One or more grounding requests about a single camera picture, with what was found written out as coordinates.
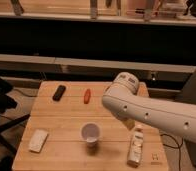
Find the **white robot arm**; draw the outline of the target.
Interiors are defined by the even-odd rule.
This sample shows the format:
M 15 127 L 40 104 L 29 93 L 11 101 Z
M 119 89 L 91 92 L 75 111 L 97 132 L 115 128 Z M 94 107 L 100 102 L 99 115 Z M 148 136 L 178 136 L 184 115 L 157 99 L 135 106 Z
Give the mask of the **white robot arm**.
M 118 120 L 134 119 L 196 143 L 196 105 L 137 95 L 138 78 L 119 73 L 107 87 L 102 104 Z

